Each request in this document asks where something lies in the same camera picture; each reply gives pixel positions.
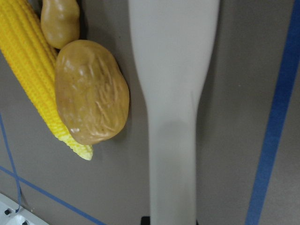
gray wall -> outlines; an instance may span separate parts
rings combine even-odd
[[[285,44],[293,0],[224,0],[197,119],[200,225],[244,224]],[[116,57],[131,92],[124,130],[85,161],[48,130],[0,56],[0,112],[21,177],[108,225],[149,215],[145,102],[134,66],[126,0],[82,0],[87,38]],[[300,77],[262,212],[261,225],[300,223]],[[2,137],[0,165],[11,170]],[[22,185],[24,207],[51,225],[94,223]],[[0,192],[16,199],[0,171]]]

corn cob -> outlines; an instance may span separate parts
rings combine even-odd
[[[40,21],[27,0],[0,0],[0,49],[27,96],[50,131],[80,157],[91,160],[93,149],[77,143],[62,123],[56,108],[54,66]]]

